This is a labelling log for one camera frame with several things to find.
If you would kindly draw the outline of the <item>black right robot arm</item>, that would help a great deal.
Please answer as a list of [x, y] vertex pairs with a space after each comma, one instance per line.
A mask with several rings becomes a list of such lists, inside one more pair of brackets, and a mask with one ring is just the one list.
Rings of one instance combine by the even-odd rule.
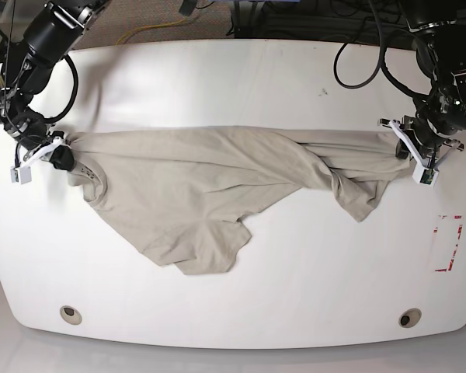
[[[68, 55], [92, 24], [109, 6], [109, 1], [48, 1], [28, 25], [23, 39], [8, 42], [0, 71], [0, 124], [17, 148], [29, 152], [44, 150], [63, 137], [49, 130], [74, 105], [79, 78]], [[65, 61], [71, 70], [73, 86], [66, 107], [54, 117], [45, 117], [30, 108], [35, 95], [47, 87], [55, 65]]]

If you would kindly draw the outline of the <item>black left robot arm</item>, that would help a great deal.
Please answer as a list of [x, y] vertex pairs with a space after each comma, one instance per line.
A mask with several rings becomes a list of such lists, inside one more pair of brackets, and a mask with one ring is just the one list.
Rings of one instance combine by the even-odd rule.
[[398, 6], [407, 24], [404, 32], [412, 37], [416, 61], [430, 80], [431, 89], [427, 94], [415, 92], [390, 73], [385, 55], [397, 32], [383, 38], [382, 73], [412, 99], [416, 108], [413, 117], [389, 125], [399, 138], [396, 157], [413, 157], [421, 173], [432, 176], [442, 160], [438, 156], [440, 148], [461, 148], [453, 136], [466, 131], [466, 25], [458, 24], [452, 1], [400, 1]]

